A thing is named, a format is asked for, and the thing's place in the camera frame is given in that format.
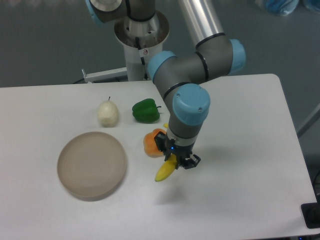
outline white table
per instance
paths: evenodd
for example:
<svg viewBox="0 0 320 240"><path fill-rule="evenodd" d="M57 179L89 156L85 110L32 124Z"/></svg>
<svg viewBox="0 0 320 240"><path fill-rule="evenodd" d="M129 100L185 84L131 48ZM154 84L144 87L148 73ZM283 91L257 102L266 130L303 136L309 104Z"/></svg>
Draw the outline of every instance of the white table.
<svg viewBox="0 0 320 240"><path fill-rule="evenodd" d="M202 85L209 115L193 152L196 168L154 182L163 158L149 158L143 138L168 122L152 82L0 89L0 235L3 240L240 240L318 234L301 204L315 202L304 158L278 77L222 77ZM111 96L116 127L96 112ZM162 105L160 121L137 123L132 106ZM57 175L72 138L109 133L126 149L127 171L109 197L74 198Z"/></svg>

